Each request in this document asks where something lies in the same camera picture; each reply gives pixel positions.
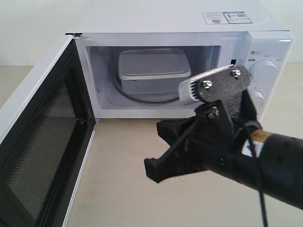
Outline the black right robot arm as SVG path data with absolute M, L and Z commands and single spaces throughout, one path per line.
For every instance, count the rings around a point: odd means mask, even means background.
M 158 122 L 158 135 L 169 144 L 159 158 L 146 158 L 148 178 L 156 183 L 212 171 L 301 209 L 303 141 L 262 129 L 246 90 L 231 114 L 222 100 L 205 103 L 195 115 Z

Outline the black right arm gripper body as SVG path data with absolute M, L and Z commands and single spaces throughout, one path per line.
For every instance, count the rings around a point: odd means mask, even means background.
M 174 142 L 174 149 L 192 151 L 201 156 L 206 170 L 237 173 L 247 166 L 259 173 L 260 166 L 251 133 L 260 129 L 257 112 L 247 90 L 233 99 L 238 112 L 230 115 L 222 101 L 201 105 L 194 123 Z

